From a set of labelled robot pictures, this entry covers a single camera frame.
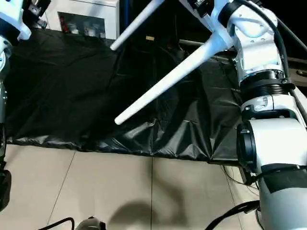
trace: white cabinet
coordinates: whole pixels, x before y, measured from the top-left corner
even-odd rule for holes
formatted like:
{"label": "white cabinet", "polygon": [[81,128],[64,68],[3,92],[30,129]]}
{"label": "white cabinet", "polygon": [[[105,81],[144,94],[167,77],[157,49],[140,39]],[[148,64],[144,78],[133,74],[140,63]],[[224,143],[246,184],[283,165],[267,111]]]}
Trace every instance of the white cabinet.
{"label": "white cabinet", "polygon": [[61,31],[58,12],[104,19],[106,38],[119,36],[119,0],[52,0],[46,10],[51,30]]}

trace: robotic arm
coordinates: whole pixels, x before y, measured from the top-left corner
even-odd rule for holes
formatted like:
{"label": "robotic arm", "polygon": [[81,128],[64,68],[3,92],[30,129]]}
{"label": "robotic arm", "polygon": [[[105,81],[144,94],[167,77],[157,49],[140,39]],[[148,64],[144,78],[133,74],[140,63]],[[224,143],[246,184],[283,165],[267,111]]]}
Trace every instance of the robotic arm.
{"label": "robotic arm", "polygon": [[[162,2],[152,0],[111,49],[117,49]],[[279,47],[275,43],[277,17],[244,0],[180,2],[213,32],[212,36],[115,123],[122,124],[214,54],[234,46],[244,102],[243,123],[237,128],[237,154],[244,177],[247,184],[255,181],[252,178],[259,183],[266,230],[307,230],[307,119],[302,116],[305,111],[301,113],[297,107],[287,57],[280,53],[280,41]],[[200,14],[203,4],[211,15]]]}

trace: beige floor tile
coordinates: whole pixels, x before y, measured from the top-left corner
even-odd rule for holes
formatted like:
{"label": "beige floor tile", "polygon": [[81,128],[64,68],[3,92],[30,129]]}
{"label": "beige floor tile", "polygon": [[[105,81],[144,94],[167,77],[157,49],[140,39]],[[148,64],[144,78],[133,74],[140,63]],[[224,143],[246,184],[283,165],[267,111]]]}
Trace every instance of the beige floor tile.
{"label": "beige floor tile", "polygon": [[149,230],[151,168],[149,157],[77,152],[50,223],[95,216],[108,230]]}
{"label": "beige floor tile", "polygon": [[[232,178],[242,182],[242,177],[237,167],[227,167],[226,170]],[[228,181],[236,205],[247,201],[259,200],[259,192],[256,189],[247,188],[245,185],[237,184],[231,180]],[[254,211],[247,214],[240,213],[239,218],[243,230],[261,230],[261,227],[256,221]]]}
{"label": "beige floor tile", "polygon": [[0,213],[1,230],[36,230],[47,225],[74,152],[31,146],[7,147],[11,200]]}
{"label": "beige floor tile", "polygon": [[[204,162],[153,159],[153,230],[203,230],[234,207],[220,167]],[[241,229],[238,216],[217,230]]]}

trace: black tarp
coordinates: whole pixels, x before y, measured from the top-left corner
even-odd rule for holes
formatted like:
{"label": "black tarp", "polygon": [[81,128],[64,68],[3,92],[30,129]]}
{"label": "black tarp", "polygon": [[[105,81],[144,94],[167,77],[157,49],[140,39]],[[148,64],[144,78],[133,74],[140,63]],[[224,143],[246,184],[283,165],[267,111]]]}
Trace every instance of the black tarp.
{"label": "black tarp", "polygon": [[236,71],[214,57],[121,126],[114,118],[183,59],[156,43],[37,30],[11,57],[8,142],[236,164]]}

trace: white cone-shaped rod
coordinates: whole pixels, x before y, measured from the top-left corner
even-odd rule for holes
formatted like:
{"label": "white cone-shaped rod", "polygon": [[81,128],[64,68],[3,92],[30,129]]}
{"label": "white cone-shaped rod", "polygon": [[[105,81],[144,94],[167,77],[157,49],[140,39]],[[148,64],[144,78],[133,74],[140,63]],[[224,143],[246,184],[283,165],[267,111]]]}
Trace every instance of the white cone-shaped rod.
{"label": "white cone-shaped rod", "polygon": [[156,99],[178,81],[183,79],[186,75],[191,73],[194,69],[207,61],[218,52],[227,49],[225,42],[217,32],[213,33],[209,40],[199,47],[194,53],[188,56],[176,68],[170,71],[164,78],[162,78],[156,85],[148,90],[143,96],[130,105],[124,112],[122,112],[116,119],[115,123],[120,125],[131,116],[136,114],[148,103]]}
{"label": "white cone-shaped rod", "polygon": [[145,9],[133,20],[125,31],[111,45],[112,50],[116,50],[127,38],[164,2],[165,0],[152,0]]}

